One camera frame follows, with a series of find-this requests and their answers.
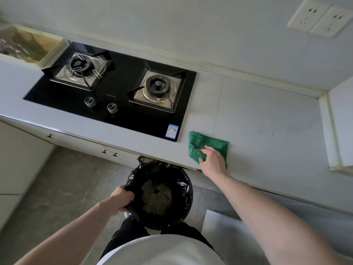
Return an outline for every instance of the green cloth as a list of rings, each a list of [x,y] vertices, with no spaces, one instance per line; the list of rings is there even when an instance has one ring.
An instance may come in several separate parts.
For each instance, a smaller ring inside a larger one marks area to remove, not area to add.
[[[206,154],[199,151],[199,149],[204,149],[205,145],[211,146],[221,153],[224,160],[226,161],[227,168],[227,151],[228,151],[228,141],[221,140],[218,138],[212,138],[195,131],[190,131],[189,133],[189,156],[195,160],[198,164],[199,158],[206,160]]]

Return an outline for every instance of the white shirt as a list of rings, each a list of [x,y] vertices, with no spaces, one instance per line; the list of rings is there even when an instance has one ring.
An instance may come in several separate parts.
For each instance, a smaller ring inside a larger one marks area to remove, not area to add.
[[[225,265],[218,254],[196,239],[163,234],[146,236],[107,253],[97,265]]]

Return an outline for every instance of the hand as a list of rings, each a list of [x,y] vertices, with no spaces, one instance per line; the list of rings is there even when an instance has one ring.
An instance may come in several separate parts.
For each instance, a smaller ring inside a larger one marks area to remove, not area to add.
[[[204,149],[201,149],[206,154],[206,160],[199,158],[202,172],[209,177],[211,180],[216,179],[219,176],[226,175],[226,162],[223,159],[221,153],[214,148],[205,145]]]
[[[110,195],[109,200],[111,200],[111,207],[113,215],[116,215],[118,211],[128,210],[124,207],[134,200],[135,194],[132,191],[125,190],[126,185],[117,187]]]

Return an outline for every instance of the burner cap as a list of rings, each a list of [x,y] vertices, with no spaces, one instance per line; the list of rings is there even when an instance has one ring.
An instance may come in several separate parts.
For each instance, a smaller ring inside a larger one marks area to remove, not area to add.
[[[170,92],[170,81],[164,75],[152,75],[146,81],[147,93],[155,98],[163,98]]]
[[[94,65],[91,59],[83,54],[77,54],[70,60],[70,67],[72,69],[72,75],[82,77],[89,75],[94,69]]]

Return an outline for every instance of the person's left arm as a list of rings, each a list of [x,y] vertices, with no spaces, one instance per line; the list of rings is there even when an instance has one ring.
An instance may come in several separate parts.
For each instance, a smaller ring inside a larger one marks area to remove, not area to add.
[[[15,265],[79,265],[93,247],[108,220],[123,211],[134,193],[117,187],[111,196],[32,249]]]

